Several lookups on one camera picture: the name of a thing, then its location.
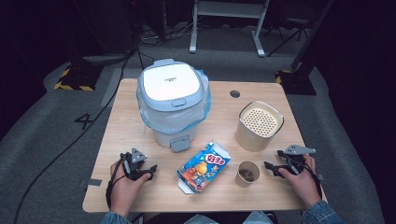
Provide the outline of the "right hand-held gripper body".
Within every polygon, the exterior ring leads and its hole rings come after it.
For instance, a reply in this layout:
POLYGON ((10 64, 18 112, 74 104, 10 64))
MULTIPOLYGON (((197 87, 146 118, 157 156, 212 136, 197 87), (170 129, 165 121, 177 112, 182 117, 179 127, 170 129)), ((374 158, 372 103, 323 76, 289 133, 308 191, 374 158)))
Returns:
POLYGON ((287 164, 287 168, 292 174, 299 175, 304 169, 304 154, 315 152, 314 148, 292 144, 284 150, 279 150, 277 155, 287 164))

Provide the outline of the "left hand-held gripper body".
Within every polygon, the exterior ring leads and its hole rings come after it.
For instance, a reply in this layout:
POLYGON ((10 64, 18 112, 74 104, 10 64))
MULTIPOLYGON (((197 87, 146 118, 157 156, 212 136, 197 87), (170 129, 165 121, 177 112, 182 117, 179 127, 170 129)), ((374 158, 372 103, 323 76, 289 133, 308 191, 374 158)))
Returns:
POLYGON ((147 172, 141 169, 147 156, 138 149, 133 147, 131 152, 121 153, 120 158, 124 173, 129 179, 136 181, 147 172))

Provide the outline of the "brown paper cup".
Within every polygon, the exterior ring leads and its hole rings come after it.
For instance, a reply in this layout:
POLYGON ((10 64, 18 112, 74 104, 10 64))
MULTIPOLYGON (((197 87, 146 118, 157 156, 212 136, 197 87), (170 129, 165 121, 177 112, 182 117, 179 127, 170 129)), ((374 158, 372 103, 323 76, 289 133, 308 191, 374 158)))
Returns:
POLYGON ((260 168, 259 166, 253 162, 253 161, 242 161, 239 163, 238 168, 237 168, 237 173, 235 176, 235 183, 241 187, 241 188, 247 188, 251 184, 255 183, 260 177, 260 168), (254 174, 254 181, 253 182, 247 182, 243 179, 243 177, 240 175, 241 170, 249 170, 251 173, 254 174))

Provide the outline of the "beige strainer canister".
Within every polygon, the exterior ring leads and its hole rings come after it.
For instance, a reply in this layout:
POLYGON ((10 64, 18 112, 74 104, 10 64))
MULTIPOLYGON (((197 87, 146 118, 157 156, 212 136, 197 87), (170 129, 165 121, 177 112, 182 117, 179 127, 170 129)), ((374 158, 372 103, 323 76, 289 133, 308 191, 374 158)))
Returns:
POLYGON ((265 102, 253 101, 239 113, 235 139, 251 152, 265 150, 284 124, 284 116, 265 102))

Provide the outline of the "blue printed drink carton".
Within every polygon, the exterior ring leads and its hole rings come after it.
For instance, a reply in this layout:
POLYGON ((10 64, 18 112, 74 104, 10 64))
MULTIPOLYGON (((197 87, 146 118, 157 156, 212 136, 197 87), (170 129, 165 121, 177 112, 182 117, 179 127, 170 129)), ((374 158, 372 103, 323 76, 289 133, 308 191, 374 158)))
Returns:
POLYGON ((201 193, 231 160, 228 150, 209 142, 177 170, 178 186, 186 194, 201 193))

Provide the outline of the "white and blue pedal bin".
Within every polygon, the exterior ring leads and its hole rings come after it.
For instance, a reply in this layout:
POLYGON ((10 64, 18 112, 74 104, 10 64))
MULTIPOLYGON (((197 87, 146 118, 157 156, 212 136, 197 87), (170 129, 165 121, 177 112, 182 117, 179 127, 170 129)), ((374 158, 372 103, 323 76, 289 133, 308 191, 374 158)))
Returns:
POLYGON ((143 70, 136 98, 157 143, 175 152, 190 148, 212 104, 207 75, 173 59, 156 61, 143 70))

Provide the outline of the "person's left hand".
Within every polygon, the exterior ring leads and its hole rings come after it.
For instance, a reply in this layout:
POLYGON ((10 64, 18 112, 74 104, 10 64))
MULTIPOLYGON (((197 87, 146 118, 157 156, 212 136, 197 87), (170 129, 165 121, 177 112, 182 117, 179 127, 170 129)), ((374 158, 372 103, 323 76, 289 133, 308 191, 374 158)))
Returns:
POLYGON ((147 182, 147 178, 142 176, 138 180, 133 181, 128 177, 124 177, 122 167, 117 166, 117 164, 115 162, 110 166, 110 173, 114 175, 116 183, 112 188, 109 210, 123 217, 128 217, 138 192, 147 182))

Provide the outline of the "person's right hand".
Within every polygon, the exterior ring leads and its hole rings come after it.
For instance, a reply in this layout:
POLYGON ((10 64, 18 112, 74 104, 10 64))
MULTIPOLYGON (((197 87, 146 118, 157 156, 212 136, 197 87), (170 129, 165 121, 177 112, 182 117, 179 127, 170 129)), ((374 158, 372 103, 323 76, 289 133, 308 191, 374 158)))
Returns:
POLYGON ((309 154, 304 154, 304 162, 309 169, 304 169, 299 175, 293 175, 284 168, 279 168, 278 171, 288 180, 304 206, 309 208, 320 202, 321 196, 318 193, 317 184, 313 177, 316 173, 316 162, 309 154))

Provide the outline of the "person's legs in jeans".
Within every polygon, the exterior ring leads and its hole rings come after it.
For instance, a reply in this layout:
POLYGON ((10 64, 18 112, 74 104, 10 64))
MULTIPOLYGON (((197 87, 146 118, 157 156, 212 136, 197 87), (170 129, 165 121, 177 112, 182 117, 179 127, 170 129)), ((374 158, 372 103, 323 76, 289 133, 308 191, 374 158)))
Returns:
MULTIPOLYGON (((220 224, 210 217, 204 215, 195 215, 185 221, 183 224, 220 224)), ((251 212, 242 224, 276 224, 263 211, 251 212)))

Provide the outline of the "blue plastic bin bag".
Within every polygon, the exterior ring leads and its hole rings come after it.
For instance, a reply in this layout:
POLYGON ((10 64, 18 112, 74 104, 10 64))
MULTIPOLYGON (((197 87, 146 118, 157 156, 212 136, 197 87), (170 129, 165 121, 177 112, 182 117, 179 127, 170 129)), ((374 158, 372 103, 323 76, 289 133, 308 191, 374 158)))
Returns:
POLYGON ((138 79, 136 99, 144 123, 160 133, 179 133, 205 120, 212 99, 202 70, 145 70, 138 79))

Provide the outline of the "yellow black striped stand base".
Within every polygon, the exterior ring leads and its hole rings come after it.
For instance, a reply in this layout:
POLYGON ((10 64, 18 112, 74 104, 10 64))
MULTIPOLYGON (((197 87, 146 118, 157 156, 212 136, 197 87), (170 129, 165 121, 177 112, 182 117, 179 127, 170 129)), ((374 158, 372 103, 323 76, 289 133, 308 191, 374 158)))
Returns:
POLYGON ((94 91, 102 71, 102 65, 75 67, 72 64, 69 64, 62 72, 54 86, 54 89, 68 91, 94 91))
POLYGON ((280 84, 286 94, 316 95, 309 77, 300 76, 297 71, 279 70, 275 73, 276 83, 280 84))

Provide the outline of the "black slanted stand pole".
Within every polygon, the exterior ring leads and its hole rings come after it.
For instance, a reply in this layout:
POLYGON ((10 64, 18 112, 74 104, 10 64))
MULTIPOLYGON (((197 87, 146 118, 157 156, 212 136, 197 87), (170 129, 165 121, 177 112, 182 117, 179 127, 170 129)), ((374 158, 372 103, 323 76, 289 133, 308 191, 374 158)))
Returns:
POLYGON ((333 1, 334 0, 327 0, 325 8, 323 8, 321 10, 321 12, 318 14, 318 19, 314 23, 314 27, 313 27, 313 30, 311 31, 311 34, 305 40, 303 46, 300 48, 300 50, 298 51, 297 55, 295 56, 293 62, 290 65, 291 69, 293 69, 293 70, 299 69, 300 65, 303 62, 303 58, 304 58, 305 54, 307 53, 308 48, 309 48, 310 44, 312 43, 314 36, 316 35, 316 32, 318 31, 320 25, 322 24, 323 20, 326 18, 329 9, 332 6, 333 1))

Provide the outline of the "black tripod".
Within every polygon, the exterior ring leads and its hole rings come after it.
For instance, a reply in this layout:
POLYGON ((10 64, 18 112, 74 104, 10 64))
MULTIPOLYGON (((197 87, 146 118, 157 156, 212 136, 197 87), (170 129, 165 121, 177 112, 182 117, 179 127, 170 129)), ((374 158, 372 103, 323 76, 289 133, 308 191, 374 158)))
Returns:
POLYGON ((304 35, 308 37, 307 30, 312 29, 314 27, 314 22, 309 21, 307 19, 294 19, 294 18, 286 18, 282 19, 278 22, 277 25, 274 25, 270 28, 270 30, 266 33, 267 35, 271 33, 273 30, 278 30, 281 43, 272 49, 267 56, 270 57, 274 53, 276 53, 279 49, 289 43, 294 37, 297 37, 297 40, 301 39, 301 36, 304 35), (283 36, 282 31, 288 30, 292 31, 292 34, 285 37, 283 36))

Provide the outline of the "white desk frame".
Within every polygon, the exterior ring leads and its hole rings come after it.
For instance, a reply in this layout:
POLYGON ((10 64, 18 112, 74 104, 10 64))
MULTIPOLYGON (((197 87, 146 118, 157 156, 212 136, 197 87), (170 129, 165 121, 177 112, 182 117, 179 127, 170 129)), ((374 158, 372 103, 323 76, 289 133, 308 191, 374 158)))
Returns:
POLYGON ((266 16, 270 0, 263 0, 260 4, 229 3, 218 1, 194 0, 192 10, 192 33, 189 47, 190 53, 197 50, 198 17, 215 16, 243 19, 257 19, 256 29, 251 32, 253 42, 259 57, 265 56, 264 48, 260 41, 260 33, 266 16))

